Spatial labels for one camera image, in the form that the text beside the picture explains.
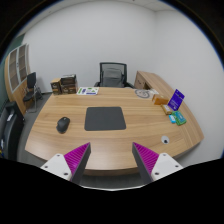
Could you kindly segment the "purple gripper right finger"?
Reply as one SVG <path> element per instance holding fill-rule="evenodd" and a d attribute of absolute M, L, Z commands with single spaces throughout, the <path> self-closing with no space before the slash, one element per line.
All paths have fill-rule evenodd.
<path fill-rule="evenodd" d="M 132 144 L 132 153 L 145 184 L 182 169 L 182 166 L 167 153 L 158 154 L 138 143 Z"/>

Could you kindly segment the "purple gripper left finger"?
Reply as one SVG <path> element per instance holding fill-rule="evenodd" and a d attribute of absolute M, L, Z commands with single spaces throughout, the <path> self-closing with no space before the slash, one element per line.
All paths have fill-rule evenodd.
<path fill-rule="evenodd" d="M 91 145 L 86 143 L 67 154 L 55 154 L 41 168 L 65 180 L 80 184 L 86 164 L 91 154 Z"/>

